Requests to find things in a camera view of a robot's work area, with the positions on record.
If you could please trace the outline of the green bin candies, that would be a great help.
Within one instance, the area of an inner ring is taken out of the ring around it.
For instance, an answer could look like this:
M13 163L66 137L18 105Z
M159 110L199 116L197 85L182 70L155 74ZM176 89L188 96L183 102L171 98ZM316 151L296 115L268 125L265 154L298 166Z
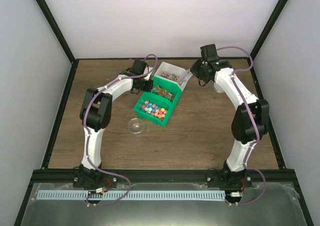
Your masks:
M182 94L180 86L162 77L153 77L152 80L151 93L168 99L171 103L177 103Z
M166 127L173 113L173 103L154 93L144 92L133 108L139 118Z

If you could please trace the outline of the white bin striped candies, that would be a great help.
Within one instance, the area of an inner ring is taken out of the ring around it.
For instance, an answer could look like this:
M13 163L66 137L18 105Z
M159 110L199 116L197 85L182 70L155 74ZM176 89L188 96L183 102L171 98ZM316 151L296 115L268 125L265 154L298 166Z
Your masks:
M186 69L169 64L167 62L161 62L159 67L154 73L154 76L162 77L168 81L172 81L180 86L181 90L183 91L188 83L187 82L179 82L180 75L185 72Z

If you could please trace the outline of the lilac slotted plastic scoop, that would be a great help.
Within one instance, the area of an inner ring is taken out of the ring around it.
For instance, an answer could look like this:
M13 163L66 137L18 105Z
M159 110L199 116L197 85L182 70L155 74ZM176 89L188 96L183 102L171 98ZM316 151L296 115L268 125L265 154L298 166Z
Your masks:
M183 74L180 75L179 82L187 82L193 76L190 69L185 70Z

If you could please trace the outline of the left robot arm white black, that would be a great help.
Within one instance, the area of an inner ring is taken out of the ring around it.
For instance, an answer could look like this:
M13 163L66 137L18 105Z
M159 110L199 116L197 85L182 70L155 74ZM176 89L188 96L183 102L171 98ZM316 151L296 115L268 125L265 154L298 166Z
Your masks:
M79 114L85 133L84 153L79 172L90 187L96 188L102 182L102 138L111 120L113 101L134 89L150 91L153 85L152 74L157 64L155 62L150 68L145 60L136 59L131 67L106 85L87 89Z

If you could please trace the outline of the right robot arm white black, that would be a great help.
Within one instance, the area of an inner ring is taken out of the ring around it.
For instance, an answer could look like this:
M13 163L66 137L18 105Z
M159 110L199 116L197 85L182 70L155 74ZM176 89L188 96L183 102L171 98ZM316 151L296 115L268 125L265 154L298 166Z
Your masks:
M237 76L238 72L250 71L234 69L222 60L215 44L200 48L201 58L190 69L200 86L213 81L232 102L235 115L231 123L234 143L231 153L223 166L222 181L227 187L234 187L240 181L239 173L248 168L248 160L256 145L269 130L270 106L267 100L259 99Z

